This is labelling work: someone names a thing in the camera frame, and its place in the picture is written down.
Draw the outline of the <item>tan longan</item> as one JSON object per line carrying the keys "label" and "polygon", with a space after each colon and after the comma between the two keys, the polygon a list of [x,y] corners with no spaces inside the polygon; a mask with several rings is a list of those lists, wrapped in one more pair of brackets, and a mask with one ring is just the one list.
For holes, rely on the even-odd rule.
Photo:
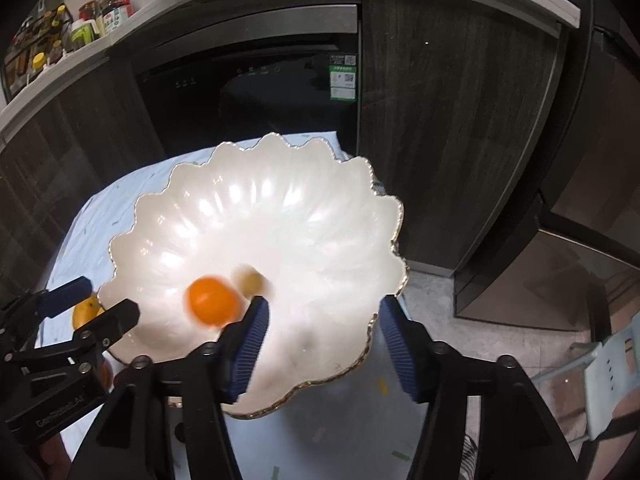
{"label": "tan longan", "polygon": [[243,264],[231,273],[231,281],[235,289],[247,300],[255,296],[267,296],[271,284],[254,266]]}

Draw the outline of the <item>white scalloped gold-rimmed bowl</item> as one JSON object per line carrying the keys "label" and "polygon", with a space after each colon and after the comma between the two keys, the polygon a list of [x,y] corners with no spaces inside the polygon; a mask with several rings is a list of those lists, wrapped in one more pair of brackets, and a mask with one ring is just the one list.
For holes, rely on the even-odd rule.
{"label": "white scalloped gold-rimmed bowl", "polygon": [[265,416],[297,391],[356,370],[380,300],[408,281],[397,248],[404,207],[374,182],[367,159],[341,160],[324,139],[294,146],[277,133],[173,166],[160,191],[136,199],[131,228],[108,246],[114,270],[100,303],[130,299],[140,310],[111,355],[165,362],[216,339],[218,328],[186,308],[186,289],[203,276],[232,284],[247,264],[270,281],[270,319],[230,416]]}

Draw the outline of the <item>white plastic stool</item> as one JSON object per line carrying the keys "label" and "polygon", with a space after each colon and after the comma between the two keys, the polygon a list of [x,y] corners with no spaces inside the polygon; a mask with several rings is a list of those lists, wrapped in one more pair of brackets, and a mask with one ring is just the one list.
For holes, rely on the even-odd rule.
{"label": "white plastic stool", "polygon": [[582,369],[585,390],[586,432],[570,445],[594,441],[613,420],[616,406],[639,388],[639,313],[629,324],[603,342],[582,344],[588,352],[546,374],[532,378],[535,385]]}

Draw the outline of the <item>black built-in dishwasher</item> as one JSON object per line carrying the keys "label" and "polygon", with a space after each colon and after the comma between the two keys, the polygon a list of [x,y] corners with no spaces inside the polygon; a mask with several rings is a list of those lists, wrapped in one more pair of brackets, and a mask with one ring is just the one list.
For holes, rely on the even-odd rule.
{"label": "black built-in dishwasher", "polygon": [[332,131],[355,153],[359,23],[353,3],[258,12],[139,53],[142,100],[167,156],[224,141]]}

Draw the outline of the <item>light blue patterned tablecloth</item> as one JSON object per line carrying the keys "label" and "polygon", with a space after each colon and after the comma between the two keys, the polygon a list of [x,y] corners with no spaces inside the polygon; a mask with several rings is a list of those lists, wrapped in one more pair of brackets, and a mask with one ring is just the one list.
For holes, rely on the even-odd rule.
{"label": "light blue patterned tablecloth", "polygon": [[402,391],[375,323],[408,269],[401,202],[334,133],[267,134],[136,170],[81,208],[48,284],[92,281],[140,308],[115,366],[185,356],[218,336],[186,308],[216,276],[266,279],[270,322],[247,392],[224,411],[247,479],[403,479],[424,407]]}

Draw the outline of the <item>green label condiment jar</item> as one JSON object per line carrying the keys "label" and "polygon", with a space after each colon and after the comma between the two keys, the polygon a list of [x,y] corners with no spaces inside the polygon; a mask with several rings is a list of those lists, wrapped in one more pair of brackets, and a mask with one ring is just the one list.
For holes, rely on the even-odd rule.
{"label": "green label condiment jar", "polygon": [[102,37],[99,25],[94,18],[78,18],[70,29],[70,50],[78,51]]}

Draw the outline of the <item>large orange tangerine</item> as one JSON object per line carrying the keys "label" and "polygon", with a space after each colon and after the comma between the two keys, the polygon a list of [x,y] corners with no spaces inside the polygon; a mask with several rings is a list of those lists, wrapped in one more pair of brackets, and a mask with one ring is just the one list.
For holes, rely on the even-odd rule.
{"label": "large orange tangerine", "polygon": [[87,299],[82,300],[73,308],[72,327],[78,330],[81,326],[86,325],[104,311],[100,304],[98,296],[93,292]]}

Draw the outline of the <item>stainless steel refrigerator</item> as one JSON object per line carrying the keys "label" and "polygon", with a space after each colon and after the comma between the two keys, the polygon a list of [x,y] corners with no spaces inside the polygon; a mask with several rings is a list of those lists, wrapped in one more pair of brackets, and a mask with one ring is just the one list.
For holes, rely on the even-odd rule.
{"label": "stainless steel refrigerator", "polygon": [[611,0],[576,2],[544,128],[454,276],[459,318],[602,337],[639,302],[639,45]]}

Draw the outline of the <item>soy sauce bottle red label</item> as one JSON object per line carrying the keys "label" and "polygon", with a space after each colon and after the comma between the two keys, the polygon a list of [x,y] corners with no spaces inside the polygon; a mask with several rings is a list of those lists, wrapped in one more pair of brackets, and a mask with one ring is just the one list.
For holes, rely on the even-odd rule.
{"label": "soy sauce bottle red label", "polygon": [[104,32],[107,35],[122,26],[134,14],[131,0],[100,0],[99,4]]}

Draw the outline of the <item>small orange kumquat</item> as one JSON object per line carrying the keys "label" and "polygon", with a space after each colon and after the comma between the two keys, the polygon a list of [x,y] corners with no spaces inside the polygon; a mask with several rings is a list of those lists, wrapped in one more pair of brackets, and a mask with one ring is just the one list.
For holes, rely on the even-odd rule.
{"label": "small orange kumquat", "polygon": [[198,322],[215,327],[235,322],[242,307],[236,290],[218,276],[203,276],[192,282],[186,289],[186,304]]}

